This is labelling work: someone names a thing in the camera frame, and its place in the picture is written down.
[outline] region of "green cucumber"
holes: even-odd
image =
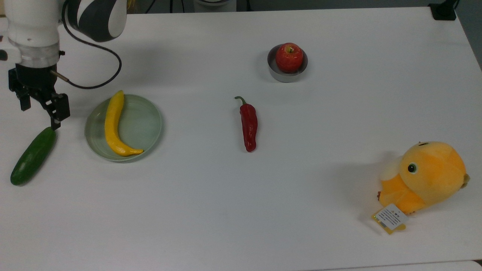
[[[12,175],[10,175],[13,185],[24,185],[33,178],[54,147],[56,138],[57,135],[51,127],[40,132],[13,168]]]

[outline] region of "plate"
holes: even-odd
[[[124,95],[124,107],[119,118],[119,137],[128,146],[144,150],[141,154],[124,157],[116,154],[106,141],[104,123],[109,101],[107,99],[98,105],[87,118],[84,131],[87,144],[97,155],[109,161],[124,162],[143,157],[159,139],[161,113],[143,97]]]

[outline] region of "banana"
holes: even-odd
[[[129,156],[140,154],[144,150],[133,149],[127,146],[119,138],[118,125],[121,117],[122,108],[124,107],[124,92],[122,90],[115,93],[109,101],[107,107],[106,122],[104,125],[104,132],[109,147],[120,156]]]

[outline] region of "red apple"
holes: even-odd
[[[297,71],[303,62],[303,51],[294,43],[285,43],[276,52],[276,65],[282,72]]]

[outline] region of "pepper stem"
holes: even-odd
[[[234,97],[234,98],[235,98],[235,99],[241,99],[242,104],[244,104],[244,105],[246,104],[246,101],[245,101],[241,96],[236,96],[236,97]]]

